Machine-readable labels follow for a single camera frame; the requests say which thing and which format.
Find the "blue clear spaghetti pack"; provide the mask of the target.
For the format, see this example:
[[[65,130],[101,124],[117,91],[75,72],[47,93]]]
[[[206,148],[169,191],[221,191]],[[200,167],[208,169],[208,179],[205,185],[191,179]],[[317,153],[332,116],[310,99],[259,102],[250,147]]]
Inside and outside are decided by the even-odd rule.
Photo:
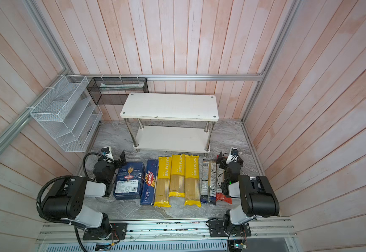
[[[216,205],[217,164],[203,159],[201,168],[200,201],[202,204]]]

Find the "red clear spaghetti pack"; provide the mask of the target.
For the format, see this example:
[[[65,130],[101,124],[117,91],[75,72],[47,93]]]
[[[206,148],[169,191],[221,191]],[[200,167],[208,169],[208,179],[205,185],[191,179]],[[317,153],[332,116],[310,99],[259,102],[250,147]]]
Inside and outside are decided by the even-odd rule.
[[[224,169],[217,165],[217,186],[216,186],[216,201],[232,204],[232,198],[226,196],[222,192],[222,184],[224,182]]]

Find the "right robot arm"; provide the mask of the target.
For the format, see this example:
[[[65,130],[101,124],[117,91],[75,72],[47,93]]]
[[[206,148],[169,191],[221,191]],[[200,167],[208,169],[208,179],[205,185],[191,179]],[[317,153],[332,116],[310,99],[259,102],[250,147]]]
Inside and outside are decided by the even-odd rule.
[[[225,196],[240,199],[240,205],[224,215],[223,228],[229,236],[244,233],[245,225],[257,217],[279,215],[279,202],[266,176],[241,174],[243,159],[236,153],[220,153],[216,164],[223,170],[219,187]]]

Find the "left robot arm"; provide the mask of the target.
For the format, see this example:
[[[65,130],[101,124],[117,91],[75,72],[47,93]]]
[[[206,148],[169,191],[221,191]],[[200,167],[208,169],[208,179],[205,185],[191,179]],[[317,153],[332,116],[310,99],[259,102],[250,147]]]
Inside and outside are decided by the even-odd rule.
[[[98,157],[94,178],[88,176],[86,169],[86,160],[91,155]],[[73,226],[79,242],[125,239],[127,223],[112,223],[106,213],[88,207],[84,200],[108,197],[116,170],[126,164],[125,152],[114,159],[110,147],[102,148],[100,153],[87,153],[82,161],[84,176],[63,175],[43,185],[36,201],[39,216],[51,223]]]

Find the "wide blue Barilla pasta box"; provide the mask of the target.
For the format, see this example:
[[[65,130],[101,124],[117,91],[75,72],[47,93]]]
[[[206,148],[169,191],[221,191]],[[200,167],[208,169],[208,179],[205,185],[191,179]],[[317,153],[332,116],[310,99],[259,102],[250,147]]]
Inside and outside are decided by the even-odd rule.
[[[117,200],[140,199],[144,185],[144,173],[143,162],[127,162],[117,173],[114,197]]]

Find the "right yellow Pastatime spaghetti pack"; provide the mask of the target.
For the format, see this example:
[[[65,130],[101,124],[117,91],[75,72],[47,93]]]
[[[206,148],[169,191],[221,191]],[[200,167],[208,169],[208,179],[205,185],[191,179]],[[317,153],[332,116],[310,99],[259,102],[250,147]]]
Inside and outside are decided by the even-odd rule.
[[[186,155],[185,162],[185,206],[201,207],[199,157]]]

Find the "yellow pastatime spaghetti pack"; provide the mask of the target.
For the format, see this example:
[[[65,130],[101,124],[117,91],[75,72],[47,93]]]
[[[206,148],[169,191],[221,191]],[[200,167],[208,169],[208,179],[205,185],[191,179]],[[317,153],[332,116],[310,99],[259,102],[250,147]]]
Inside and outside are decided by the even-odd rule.
[[[171,180],[172,157],[160,157],[156,184],[154,206],[171,207],[169,203],[169,190]]]
[[[185,162],[185,206],[201,207],[199,157],[186,155]]]
[[[172,156],[169,197],[185,197],[185,159],[185,154]]]

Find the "narrow blue Barilla spaghetti box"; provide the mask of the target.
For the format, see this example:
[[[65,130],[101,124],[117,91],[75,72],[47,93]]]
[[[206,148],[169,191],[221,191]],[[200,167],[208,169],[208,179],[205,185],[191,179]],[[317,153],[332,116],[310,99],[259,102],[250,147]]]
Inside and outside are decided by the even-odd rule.
[[[155,190],[158,176],[159,160],[149,159],[147,161],[144,185],[142,190],[141,205],[153,205],[155,202]]]

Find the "left yellow Pastatime spaghetti pack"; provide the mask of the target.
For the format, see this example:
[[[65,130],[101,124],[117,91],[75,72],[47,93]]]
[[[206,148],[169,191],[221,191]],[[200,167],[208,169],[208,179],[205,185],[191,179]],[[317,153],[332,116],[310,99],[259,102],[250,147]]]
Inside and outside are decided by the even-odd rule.
[[[171,207],[169,203],[169,190],[171,180],[172,157],[160,157],[156,184],[154,206]]]

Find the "white two-tier shelf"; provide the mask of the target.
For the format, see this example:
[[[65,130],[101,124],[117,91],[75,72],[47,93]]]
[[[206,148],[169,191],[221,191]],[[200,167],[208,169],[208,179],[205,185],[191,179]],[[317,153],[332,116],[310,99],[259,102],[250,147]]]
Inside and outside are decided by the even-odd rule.
[[[137,150],[208,153],[219,120],[214,95],[136,93],[128,95],[120,116]],[[204,128],[149,126],[143,120],[205,122]]]

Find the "middle yellow Pastatime spaghetti pack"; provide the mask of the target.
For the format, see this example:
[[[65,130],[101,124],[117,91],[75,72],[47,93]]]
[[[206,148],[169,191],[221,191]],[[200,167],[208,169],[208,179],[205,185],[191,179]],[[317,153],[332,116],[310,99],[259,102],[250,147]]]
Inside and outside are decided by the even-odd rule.
[[[185,159],[185,154],[172,156],[169,197],[185,197]]]

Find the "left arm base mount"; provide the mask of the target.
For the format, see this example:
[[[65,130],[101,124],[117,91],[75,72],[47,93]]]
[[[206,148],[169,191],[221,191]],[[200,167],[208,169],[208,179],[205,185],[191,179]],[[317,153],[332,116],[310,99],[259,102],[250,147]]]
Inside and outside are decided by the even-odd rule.
[[[98,228],[85,231],[83,240],[124,240],[127,233],[127,223],[109,223]]]

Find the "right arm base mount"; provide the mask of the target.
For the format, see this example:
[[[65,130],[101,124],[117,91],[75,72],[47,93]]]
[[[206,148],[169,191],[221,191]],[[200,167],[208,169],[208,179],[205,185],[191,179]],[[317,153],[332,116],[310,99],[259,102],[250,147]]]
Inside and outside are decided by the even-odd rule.
[[[248,224],[233,225],[227,221],[212,218],[206,221],[206,226],[209,229],[211,237],[250,237],[252,236]]]

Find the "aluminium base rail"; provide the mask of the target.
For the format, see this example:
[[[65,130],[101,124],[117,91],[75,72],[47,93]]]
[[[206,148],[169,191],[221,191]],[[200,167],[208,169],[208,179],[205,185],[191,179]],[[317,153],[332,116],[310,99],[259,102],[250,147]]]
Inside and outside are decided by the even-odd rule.
[[[192,219],[144,219],[124,221],[127,227],[111,236],[109,241],[171,241],[211,240],[206,218]],[[294,224],[289,217],[257,218],[248,222],[242,235],[228,233],[231,238],[281,238],[297,237]],[[75,243],[74,227],[64,224],[43,225],[36,244]]]

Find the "aluminium wall frame rail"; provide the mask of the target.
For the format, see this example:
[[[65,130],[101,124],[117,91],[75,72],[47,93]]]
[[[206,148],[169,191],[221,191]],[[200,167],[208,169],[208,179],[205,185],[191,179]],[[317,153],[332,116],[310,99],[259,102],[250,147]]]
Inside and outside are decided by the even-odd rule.
[[[23,4],[28,10],[29,15],[33,20],[37,22],[38,28],[40,28],[45,36],[45,39],[49,41],[49,45],[52,46],[52,50],[60,57],[60,61],[66,66],[57,74],[57,76],[51,81],[49,86],[45,87],[43,91],[33,100],[33,102],[25,107],[24,111],[13,121],[0,135],[0,156],[7,149],[7,147],[14,141],[18,134],[29,124],[32,119],[31,111],[37,106],[37,104],[46,97],[46,95],[54,89],[54,86],[60,81],[63,76],[71,75],[72,70],[64,58],[63,52],[60,50],[57,41],[53,38],[51,31],[48,29],[46,21],[44,20],[41,11],[39,10],[36,1],[23,1]],[[296,15],[299,7],[303,4],[303,1],[287,1],[283,10],[287,13],[282,13],[280,18],[283,19],[283,25],[278,37],[274,42],[272,51],[268,57],[265,68],[262,73],[256,74],[132,74],[132,75],[105,75],[105,77],[122,77],[122,78],[146,78],[148,81],[259,81],[262,82],[269,72],[268,68],[273,65],[273,57],[277,56],[279,46],[283,43],[284,37],[287,35],[291,27],[291,22]]]

